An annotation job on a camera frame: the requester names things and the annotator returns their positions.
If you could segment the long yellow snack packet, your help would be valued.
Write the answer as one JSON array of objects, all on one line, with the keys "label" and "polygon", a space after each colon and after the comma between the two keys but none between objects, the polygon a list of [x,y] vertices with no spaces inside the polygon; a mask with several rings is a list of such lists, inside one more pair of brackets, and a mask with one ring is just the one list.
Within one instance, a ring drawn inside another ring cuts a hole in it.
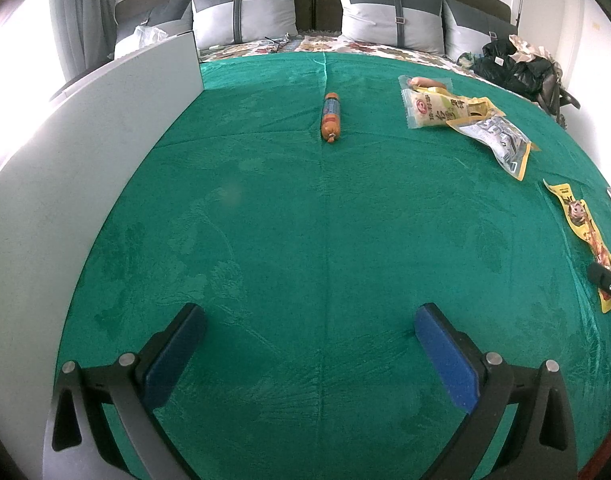
[{"label": "long yellow snack packet", "polygon": [[592,262],[597,262],[611,271],[611,251],[605,244],[586,201],[577,200],[568,183],[549,184],[543,181],[543,184],[557,197],[571,231],[590,247]]}]

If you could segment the silver yellow snack pouch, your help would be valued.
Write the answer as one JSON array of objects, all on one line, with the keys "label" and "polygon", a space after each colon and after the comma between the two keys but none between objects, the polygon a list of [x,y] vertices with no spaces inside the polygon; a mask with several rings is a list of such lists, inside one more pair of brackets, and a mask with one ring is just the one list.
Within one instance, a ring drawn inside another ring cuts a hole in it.
[{"label": "silver yellow snack pouch", "polygon": [[507,174],[517,181],[523,180],[533,143],[505,116],[488,114],[485,117],[459,118],[449,120],[447,125],[486,145]]}]

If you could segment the white yellow snack pack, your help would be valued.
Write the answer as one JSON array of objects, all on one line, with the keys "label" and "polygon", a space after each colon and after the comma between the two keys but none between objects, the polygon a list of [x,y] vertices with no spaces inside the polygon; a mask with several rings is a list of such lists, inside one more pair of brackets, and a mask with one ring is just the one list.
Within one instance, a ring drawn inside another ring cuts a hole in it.
[{"label": "white yellow snack pack", "polygon": [[440,87],[404,88],[402,99],[407,125],[411,129],[447,126],[462,119],[479,120],[492,115],[504,116],[489,98],[455,96]]}]

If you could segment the orange sausage stick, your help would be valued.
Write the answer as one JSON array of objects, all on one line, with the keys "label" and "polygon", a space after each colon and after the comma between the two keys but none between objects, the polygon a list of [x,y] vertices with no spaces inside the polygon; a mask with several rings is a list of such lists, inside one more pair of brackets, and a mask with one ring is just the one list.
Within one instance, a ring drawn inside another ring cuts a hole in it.
[{"label": "orange sausage stick", "polygon": [[323,105],[321,135],[327,143],[334,143],[339,139],[340,133],[340,99],[336,92],[329,92]]}]

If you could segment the black bag pile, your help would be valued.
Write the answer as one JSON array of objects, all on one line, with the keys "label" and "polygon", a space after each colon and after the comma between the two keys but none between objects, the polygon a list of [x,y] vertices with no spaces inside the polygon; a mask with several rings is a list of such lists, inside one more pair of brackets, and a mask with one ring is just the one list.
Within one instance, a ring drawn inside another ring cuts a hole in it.
[{"label": "black bag pile", "polygon": [[567,128],[561,108],[581,108],[579,101],[563,88],[563,70],[542,47],[534,47],[518,35],[495,39],[482,48],[473,71],[483,79],[537,103],[560,127]]}]

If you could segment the white storage box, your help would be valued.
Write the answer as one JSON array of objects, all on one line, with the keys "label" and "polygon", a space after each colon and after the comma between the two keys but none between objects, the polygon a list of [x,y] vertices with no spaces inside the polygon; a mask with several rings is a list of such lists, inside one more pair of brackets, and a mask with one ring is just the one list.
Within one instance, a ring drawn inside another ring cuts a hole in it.
[{"label": "white storage box", "polygon": [[0,440],[42,473],[61,333],[92,244],[140,163],[203,84],[188,32],[67,88],[0,170]]}]

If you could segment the clear wrapped brown bun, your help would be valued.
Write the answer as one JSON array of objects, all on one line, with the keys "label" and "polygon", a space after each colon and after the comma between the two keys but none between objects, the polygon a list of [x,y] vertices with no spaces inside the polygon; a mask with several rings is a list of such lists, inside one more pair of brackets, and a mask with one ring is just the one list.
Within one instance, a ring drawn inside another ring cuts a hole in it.
[{"label": "clear wrapped brown bun", "polygon": [[441,88],[447,91],[453,91],[453,82],[450,78],[432,79],[421,76],[406,76],[399,77],[399,83],[403,88]]}]

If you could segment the grey pillow far right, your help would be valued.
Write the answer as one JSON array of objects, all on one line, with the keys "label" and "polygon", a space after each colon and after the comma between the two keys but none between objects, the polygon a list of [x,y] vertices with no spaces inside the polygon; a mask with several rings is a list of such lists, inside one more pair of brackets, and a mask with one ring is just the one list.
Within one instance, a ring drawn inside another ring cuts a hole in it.
[{"label": "grey pillow far right", "polygon": [[456,0],[443,0],[445,55],[453,62],[464,53],[482,54],[489,42],[517,34],[517,27]]}]

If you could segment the grey pillow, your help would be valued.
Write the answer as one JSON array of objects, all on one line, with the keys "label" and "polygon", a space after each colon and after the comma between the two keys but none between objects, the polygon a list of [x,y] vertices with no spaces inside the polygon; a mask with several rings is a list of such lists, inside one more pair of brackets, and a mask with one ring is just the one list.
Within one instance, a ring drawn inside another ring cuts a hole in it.
[{"label": "grey pillow", "polygon": [[444,53],[443,0],[340,0],[343,36],[436,55]]},{"label": "grey pillow", "polygon": [[456,0],[443,0],[445,55],[453,62],[464,53],[482,54],[489,42],[517,34],[517,27]]},{"label": "grey pillow", "polygon": [[296,35],[294,0],[191,0],[199,50]]},{"label": "grey pillow", "polygon": [[192,29],[191,0],[168,0],[154,8],[118,22],[116,43],[134,32],[138,25],[156,26],[168,37],[185,34]]}]

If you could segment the green velvet blanket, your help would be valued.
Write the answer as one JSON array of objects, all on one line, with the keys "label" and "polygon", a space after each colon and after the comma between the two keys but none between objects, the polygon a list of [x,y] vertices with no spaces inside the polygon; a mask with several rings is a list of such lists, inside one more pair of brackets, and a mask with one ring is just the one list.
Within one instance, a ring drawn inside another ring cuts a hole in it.
[{"label": "green velvet blanket", "polygon": [[201,73],[92,246],[60,359],[112,362],[200,304],[206,339],[158,418],[202,478],[416,479],[463,417],[412,332],[432,301],[485,351],[558,362],[592,456],[611,426],[611,314],[543,181],[586,201],[610,250],[611,203],[565,130],[454,78],[537,146],[517,181],[452,129],[407,127],[399,77],[436,68],[284,53]]}]

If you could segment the grey pillow centre right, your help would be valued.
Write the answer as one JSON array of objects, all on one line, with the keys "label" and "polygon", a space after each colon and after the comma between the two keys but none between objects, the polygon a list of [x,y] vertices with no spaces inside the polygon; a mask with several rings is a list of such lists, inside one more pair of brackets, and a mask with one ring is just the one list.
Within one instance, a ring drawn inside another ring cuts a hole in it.
[{"label": "grey pillow centre right", "polygon": [[436,55],[444,53],[443,0],[340,0],[343,36]]}]

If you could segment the floral bed sheet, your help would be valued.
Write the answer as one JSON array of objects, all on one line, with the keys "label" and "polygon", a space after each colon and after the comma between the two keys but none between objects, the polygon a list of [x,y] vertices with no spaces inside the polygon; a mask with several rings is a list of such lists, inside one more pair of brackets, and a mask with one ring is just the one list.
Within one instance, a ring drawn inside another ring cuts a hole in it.
[{"label": "floral bed sheet", "polygon": [[422,66],[441,68],[455,74],[476,78],[476,74],[444,56],[423,51],[406,50],[385,44],[371,44],[351,40],[345,36],[326,35],[284,35],[279,38],[263,38],[244,42],[243,44],[228,44],[228,46],[207,47],[199,49],[201,62],[226,60],[226,58],[242,58],[243,56],[268,55],[288,52],[336,52],[377,56],[402,62],[415,63]]}]

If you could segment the white plastic bag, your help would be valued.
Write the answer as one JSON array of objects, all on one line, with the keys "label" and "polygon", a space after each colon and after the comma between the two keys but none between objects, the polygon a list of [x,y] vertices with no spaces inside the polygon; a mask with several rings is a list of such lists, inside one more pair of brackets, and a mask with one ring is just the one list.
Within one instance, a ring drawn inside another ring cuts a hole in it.
[{"label": "white plastic bag", "polygon": [[114,58],[124,58],[133,52],[159,44],[166,38],[168,34],[159,27],[138,25],[134,32],[115,45]]}]

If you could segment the grey pillow far left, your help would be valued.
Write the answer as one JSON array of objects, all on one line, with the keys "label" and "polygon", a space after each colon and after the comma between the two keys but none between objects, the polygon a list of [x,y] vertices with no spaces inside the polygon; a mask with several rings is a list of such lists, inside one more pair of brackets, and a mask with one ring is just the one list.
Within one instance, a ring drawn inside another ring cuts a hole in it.
[{"label": "grey pillow far left", "polygon": [[156,26],[168,37],[185,34],[192,29],[191,0],[168,0],[154,8],[118,22],[116,43],[134,32],[138,25]]}]

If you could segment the grey pillow centre left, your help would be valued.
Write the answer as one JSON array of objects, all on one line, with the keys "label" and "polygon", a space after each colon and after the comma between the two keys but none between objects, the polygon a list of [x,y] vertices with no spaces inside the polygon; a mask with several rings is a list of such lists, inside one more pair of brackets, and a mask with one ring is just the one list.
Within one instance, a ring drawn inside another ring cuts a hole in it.
[{"label": "grey pillow centre left", "polygon": [[199,50],[296,35],[294,0],[191,0]]}]

